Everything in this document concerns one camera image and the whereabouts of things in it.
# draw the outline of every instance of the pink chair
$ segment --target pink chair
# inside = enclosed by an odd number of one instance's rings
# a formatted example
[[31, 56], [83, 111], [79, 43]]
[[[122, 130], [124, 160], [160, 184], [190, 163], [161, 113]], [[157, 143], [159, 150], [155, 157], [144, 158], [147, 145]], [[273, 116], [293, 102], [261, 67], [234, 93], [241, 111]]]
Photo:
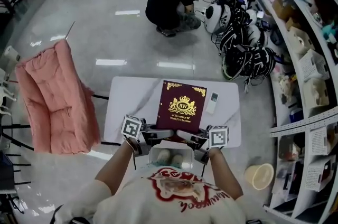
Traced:
[[79, 79], [66, 40], [18, 63], [15, 73], [36, 152], [88, 153], [100, 143], [93, 92]]

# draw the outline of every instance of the tiled floor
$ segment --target tiled floor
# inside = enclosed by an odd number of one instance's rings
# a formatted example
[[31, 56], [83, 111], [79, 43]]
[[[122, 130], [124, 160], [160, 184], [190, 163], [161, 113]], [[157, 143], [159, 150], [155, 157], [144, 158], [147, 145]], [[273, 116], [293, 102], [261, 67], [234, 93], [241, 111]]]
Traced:
[[[210, 35], [204, 27], [193, 32], [178, 34], [167, 39], [155, 31], [145, 16], [147, 0], [47, 0], [23, 31], [15, 49], [23, 58], [29, 58], [50, 46], [52, 42], [68, 35], [72, 55], [81, 80], [97, 94], [108, 95], [114, 76], [139, 76], [184, 78], [224, 81], [221, 59]], [[208, 4], [200, 0], [195, 7]], [[140, 10], [139, 15], [115, 15], [115, 11]], [[96, 65], [97, 59], [125, 60], [123, 66]], [[158, 67], [159, 62], [184, 64], [181, 69]], [[263, 204], [270, 189], [255, 191], [243, 179], [243, 173], [251, 163], [274, 162], [274, 140], [268, 130], [273, 124], [274, 103], [268, 80], [243, 93], [243, 82], [237, 81], [240, 90], [242, 143], [238, 148], [224, 150], [224, 154], [245, 194]], [[13, 121], [27, 122], [23, 103], [12, 105]], [[103, 135], [107, 102], [95, 99], [95, 107], [101, 134]], [[9, 118], [3, 118], [3, 124]], [[31, 142], [29, 130], [14, 131], [14, 137]], [[101, 145], [94, 151], [100, 157], [109, 158], [117, 148]], [[16, 173], [16, 180], [32, 181], [20, 185], [18, 194], [25, 214], [17, 214], [20, 223], [48, 223], [55, 207], [72, 197], [84, 184], [91, 181], [107, 160], [79, 155], [34, 154], [12, 145], [10, 151], [20, 151], [23, 157], [16, 162], [32, 163]], [[137, 166], [146, 158], [137, 158]], [[129, 165], [127, 175], [133, 171]], [[199, 173], [202, 166], [196, 164]], [[208, 165], [205, 178], [212, 182]]]

